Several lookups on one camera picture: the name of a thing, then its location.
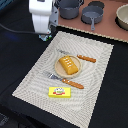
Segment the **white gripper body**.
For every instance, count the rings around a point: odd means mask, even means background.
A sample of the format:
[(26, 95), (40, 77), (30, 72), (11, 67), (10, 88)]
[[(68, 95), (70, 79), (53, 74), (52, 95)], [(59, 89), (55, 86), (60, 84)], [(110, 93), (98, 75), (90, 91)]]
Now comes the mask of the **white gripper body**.
[(47, 35), (39, 35), (39, 38), (40, 38), (42, 41), (48, 41), (49, 39), (52, 38), (51, 31), (49, 31)]

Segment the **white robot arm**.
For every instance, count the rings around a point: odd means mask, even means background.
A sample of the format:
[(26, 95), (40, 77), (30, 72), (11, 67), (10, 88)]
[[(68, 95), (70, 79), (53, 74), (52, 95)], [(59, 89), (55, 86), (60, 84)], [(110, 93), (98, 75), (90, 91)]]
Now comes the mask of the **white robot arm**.
[(58, 9), (55, 3), (56, 0), (29, 0), (34, 30), (43, 41), (49, 40), (58, 26)]

